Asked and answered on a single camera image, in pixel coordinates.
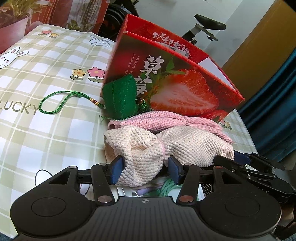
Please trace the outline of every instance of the cartoon rabbit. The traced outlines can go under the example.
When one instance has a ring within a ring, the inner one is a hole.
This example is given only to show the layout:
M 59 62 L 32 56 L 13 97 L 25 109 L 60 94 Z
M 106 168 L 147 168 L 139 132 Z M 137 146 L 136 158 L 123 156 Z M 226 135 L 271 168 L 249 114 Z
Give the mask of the cartoon rabbit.
M 14 47 L 8 53 L 4 53 L 0 56 L 0 69 L 6 67 L 11 64 L 16 57 L 20 57 L 29 53 L 27 50 L 18 52 L 20 47 Z
M 101 39 L 98 40 L 95 36 L 91 35 L 91 40 L 89 41 L 92 46 L 104 46 L 104 47 L 110 47 L 110 44 L 108 43 L 108 39 Z

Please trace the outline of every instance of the tablecloth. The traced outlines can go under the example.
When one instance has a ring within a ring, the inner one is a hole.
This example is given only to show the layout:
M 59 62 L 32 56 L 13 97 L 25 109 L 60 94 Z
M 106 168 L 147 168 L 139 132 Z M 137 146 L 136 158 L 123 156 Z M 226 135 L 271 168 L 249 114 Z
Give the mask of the tablecloth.
M 35 187 L 39 169 L 56 174 L 67 166 L 88 169 L 106 162 L 107 120 L 89 100 L 71 98 L 56 115 L 38 110 L 45 96 L 61 90 L 101 101 L 101 82 L 114 45 L 101 40 L 92 33 L 40 25 L 0 56 L 0 232 L 7 236 L 16 235 L 10 207 Z M 51 97 L 43 109 L 56 109 L 64 97 Z M 256 152 L 236 110 L 221 125 L 235 150 Z

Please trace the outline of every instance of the bike seat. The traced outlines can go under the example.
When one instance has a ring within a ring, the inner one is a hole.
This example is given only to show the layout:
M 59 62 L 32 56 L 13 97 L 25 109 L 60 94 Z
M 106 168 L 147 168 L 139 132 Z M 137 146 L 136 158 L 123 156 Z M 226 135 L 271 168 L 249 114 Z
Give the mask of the bike seat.
M 205 29 L 213 29 L 213 30 L 225 30 L 226 29 L 226 25 L 221 22 L 217 22 L 213 19 L 207 18 L 207 17 L 199 15 L 199 14 L 194 15 L 194 17 L 198 22 L 200 22 L 200 24 Z

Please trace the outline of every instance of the white wall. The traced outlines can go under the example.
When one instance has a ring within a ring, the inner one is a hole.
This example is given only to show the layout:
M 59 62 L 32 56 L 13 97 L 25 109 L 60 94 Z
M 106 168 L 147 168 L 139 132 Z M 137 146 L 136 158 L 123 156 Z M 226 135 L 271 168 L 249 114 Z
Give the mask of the white wall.
M 275 0 L 243 0 L 226 22 L 226 30 L 216 34 L 205 52 L 223 66 L 249 36 Z
M 197 23 L 195 14 L 200 14 L 225 23 L 243 0 L 139 0 L 135 5 L 139 16 L 179 36 Z M 211 43 L 207 35 L 197 35 L 196 46 L 202 50 Z

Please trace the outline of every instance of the strawberry box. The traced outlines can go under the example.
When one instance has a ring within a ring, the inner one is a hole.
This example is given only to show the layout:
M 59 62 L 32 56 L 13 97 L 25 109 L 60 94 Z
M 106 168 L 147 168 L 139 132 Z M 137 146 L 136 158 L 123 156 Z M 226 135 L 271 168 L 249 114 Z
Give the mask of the strawberry box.
M 221 121 L 244 98 L 202 50 L 170 31 L 127 15 L 104 83 L 132 74 L 153 110 Z

